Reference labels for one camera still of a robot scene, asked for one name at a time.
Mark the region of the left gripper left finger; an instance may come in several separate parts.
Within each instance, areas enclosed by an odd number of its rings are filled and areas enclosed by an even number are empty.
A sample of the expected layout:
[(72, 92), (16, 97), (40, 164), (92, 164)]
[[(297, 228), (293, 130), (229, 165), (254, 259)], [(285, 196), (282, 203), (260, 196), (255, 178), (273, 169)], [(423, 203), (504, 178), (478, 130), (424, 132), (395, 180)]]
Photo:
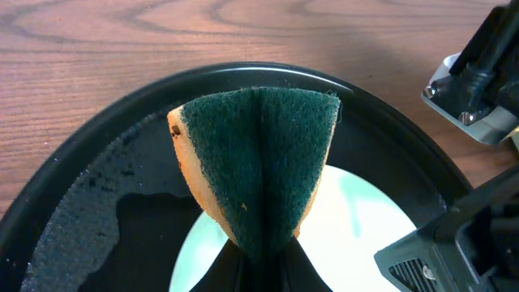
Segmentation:
[(228, 240), (191, 292), (237, 292), (242, 277), (242, 253)]

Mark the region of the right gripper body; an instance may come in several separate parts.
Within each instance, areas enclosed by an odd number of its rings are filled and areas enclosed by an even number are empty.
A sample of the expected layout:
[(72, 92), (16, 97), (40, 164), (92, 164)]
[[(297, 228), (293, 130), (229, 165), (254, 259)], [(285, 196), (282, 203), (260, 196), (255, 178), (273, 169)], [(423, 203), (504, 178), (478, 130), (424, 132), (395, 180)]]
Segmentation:
[(518, 292), (518, 169), (475, 188), (374, 258), (399, 291)]

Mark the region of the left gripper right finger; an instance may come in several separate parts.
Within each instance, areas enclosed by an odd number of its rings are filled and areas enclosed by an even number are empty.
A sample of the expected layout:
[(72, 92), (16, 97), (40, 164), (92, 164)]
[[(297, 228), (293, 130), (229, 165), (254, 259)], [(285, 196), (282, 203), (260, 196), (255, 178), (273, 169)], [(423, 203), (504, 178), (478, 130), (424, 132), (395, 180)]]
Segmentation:
[(285, 291), (332, 292), (295, 237), (292, 237), (283, 251), (283, 273)]

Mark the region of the light blue plate top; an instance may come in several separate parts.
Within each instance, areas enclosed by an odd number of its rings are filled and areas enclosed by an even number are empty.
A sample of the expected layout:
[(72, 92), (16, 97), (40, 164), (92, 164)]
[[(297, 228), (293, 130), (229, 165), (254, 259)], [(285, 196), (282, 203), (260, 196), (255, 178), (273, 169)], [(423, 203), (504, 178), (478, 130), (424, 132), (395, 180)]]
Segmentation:
[[(377, 187), (327, 165), (298, 242), (332, 290), (394, 291), (395, 286), (381, 275), (374, 255), (414, 229), (405, 213)], [(182, 244), (170, 290), (194, 288), (227, 241), (222, 228), (201, 213)]]

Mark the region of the green yellow sponge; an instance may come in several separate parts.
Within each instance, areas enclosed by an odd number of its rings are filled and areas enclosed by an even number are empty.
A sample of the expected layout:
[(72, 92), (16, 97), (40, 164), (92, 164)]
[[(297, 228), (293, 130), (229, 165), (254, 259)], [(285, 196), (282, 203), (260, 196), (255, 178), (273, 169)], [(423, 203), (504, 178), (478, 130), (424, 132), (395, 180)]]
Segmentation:
[(308, 214), (340, 106), (333, 93), (252, 87), (168, 113), (191, 194), (252, 263), (274, 257)]

